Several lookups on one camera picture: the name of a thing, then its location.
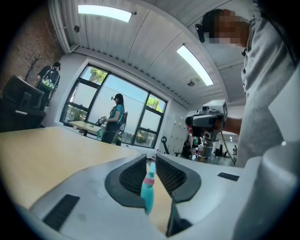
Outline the bare branch coat stand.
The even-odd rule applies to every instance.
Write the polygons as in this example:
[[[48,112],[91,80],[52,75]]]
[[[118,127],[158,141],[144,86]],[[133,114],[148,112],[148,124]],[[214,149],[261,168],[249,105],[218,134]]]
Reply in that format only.
[[[35,64],[39,61],[39,60],[41,60],[42,59],[42,55],[40,54],[40,53],[33,53],[32,55],[31,55],[31,57],[33,57],[33,61],[30,63],[30,67],[29,67],[29,70],[28,70],[28,72],[27,72],[27,74],[26,74],[26,77],[25,77],[25,82],[28,82],[28,78],[29,78],[29,76],[30,76],[30,73],[31,73],[31,71],[33,70],[33,68],[35,67]]]

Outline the person's right forearm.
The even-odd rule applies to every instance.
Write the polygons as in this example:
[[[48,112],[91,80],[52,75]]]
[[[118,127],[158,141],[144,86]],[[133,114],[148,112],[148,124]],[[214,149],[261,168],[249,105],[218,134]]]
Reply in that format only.
[[[240,134],[242,119],[227,117],[223,130],[226,132]]]

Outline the teal small object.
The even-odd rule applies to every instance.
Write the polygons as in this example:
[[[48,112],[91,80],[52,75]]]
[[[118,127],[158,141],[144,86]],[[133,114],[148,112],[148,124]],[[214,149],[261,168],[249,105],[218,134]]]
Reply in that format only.
[[[143,183],[140,197],[145,201],[145,212],[149,215],[154,205],[154,186]]]

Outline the person's right hand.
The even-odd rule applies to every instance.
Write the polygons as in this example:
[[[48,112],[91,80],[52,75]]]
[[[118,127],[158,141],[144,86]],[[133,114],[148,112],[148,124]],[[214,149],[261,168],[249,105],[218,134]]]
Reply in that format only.
[[[226,122],[226,120],[224,120],[223,117],[218,117],[215,121],[214,129],[218,132],[221,132],[225,126],[225,122]]]

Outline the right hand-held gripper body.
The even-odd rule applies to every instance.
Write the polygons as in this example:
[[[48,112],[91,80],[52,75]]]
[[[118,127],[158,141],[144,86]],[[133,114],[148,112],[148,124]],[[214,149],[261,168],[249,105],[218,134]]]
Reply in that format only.
[[[227,119],[228,109],[226,101],[212,100],[202,105],[199,110],[189,111],[185,124],[190,136],[200,137],[208,142],[214,142],[219,133],[214,129],[218,117]]]

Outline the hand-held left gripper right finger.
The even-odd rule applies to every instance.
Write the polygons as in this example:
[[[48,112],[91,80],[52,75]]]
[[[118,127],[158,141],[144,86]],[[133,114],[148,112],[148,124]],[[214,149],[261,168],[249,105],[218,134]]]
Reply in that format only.
[[[156,156],[156,173],[172,199],[166,236],[178,234],[192,224],[179,214],[177,204],[190,201],[201,186],[200,175],[168,157]]]

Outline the white lockers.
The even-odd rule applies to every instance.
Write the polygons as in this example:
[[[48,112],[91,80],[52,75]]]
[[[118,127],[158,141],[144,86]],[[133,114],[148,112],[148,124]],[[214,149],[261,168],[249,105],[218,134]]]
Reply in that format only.
[[[172,129],[169,138],[169,153],[171,155],[176,155],[176,153],[181,153],[184,142],[187,139],[187,127],[183,117],[174,116],[172,120]]]

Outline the white wall conduit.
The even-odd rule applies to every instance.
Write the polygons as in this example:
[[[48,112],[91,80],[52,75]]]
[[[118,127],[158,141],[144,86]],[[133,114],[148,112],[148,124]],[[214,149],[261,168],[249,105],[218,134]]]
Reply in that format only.
[[[48,2],[49,13],[50,13],[50,19],[52,21],[53,28],[57,36],[56,38],[58,39],[64,53],[66,54],[71,53],[79,45],[78,44],[74,44],[72,46],[69,45],[65,30],[68,27],[70,27],[70,25],[65,25],[65,26],[63,25],[59,0],[48,0],[47,2]]]

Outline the black green backpack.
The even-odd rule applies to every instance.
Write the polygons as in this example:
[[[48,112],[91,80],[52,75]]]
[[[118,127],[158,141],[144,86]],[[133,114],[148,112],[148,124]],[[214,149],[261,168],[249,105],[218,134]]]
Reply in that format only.
[[[50,69],[41,79],[40,88],[46,91],[53,91],[59,80],[59,73],[56,69]]]

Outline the long ceiling light panel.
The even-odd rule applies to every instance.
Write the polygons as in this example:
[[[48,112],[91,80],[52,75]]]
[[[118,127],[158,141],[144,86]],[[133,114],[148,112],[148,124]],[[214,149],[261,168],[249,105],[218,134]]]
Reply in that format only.
[[[213,81],[202,64],[197,60],[197,58],[186,48],[183,44],[176,51],[190,66],[191,68],[199,75],[202,81],[206,86],[213,85]]]
[[[131,12],[127,12],[121,9],[98,5],[78,5],[78,13],[109,17],[126,23],[130,21],[133,15]]]

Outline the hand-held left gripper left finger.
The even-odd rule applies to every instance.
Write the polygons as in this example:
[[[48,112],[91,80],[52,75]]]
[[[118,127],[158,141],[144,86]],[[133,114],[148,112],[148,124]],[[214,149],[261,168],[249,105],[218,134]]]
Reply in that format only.
[[[120,205],[131,208],[145,208],[140,197],[146,176],[147,155],[141,154],[110,171],[105,179],[105,189]]]

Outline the cluttered work desk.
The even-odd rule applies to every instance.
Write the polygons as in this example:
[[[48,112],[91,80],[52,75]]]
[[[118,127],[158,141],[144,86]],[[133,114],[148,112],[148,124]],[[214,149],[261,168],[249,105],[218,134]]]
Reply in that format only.
[[[209,162],[219,157],[220,140],[208,142],[200,137],[187,136],[180,157],[197,162]]]

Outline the person's grey shirt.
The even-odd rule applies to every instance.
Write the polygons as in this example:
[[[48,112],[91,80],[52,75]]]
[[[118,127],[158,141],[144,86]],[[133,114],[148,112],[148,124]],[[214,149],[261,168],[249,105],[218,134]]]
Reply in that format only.
[[[295,71],[296,56],[283,25],[272,14],[268,0],[253,0],[250,34],[242,54],[241,72],[246,105],[238,141],[237,167],[262,156],[283,141],[269,105]]]

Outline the black kick scooter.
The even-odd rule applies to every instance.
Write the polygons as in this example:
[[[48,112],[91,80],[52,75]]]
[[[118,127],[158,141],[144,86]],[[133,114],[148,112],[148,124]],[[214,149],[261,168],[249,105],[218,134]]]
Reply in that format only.
[[[169,150],[168,150],[168,147],[167,147],[167,145],[166,145],[166,142],[167,142],[167,138],[166,138],[166,136],[163,136],[163,137],[161,138],[161,143],[162,143],[163,146],[164,146],[165,154],[169,154]]]

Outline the wooden table with black legs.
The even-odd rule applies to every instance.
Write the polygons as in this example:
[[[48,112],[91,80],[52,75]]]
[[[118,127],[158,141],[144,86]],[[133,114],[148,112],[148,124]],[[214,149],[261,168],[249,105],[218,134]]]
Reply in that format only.
[[[71,121],[69,122],[74,128],[81,129],[83,131],[83,135],[87,136],[88,133],[98,134],[98,131],[101,129],[99,126],[95,126],[93,124],[83,122],[83,121]]]

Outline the large black framed window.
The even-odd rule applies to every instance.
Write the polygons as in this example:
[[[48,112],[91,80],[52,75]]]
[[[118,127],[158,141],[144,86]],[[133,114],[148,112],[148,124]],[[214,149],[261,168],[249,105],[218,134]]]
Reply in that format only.
[[[121,94],[127,112],[123,143],[154,148],[165,114],[167,101],[111,72],[87,65],[75,81],[62,110],[60,122],[95,123],[108,117]]]

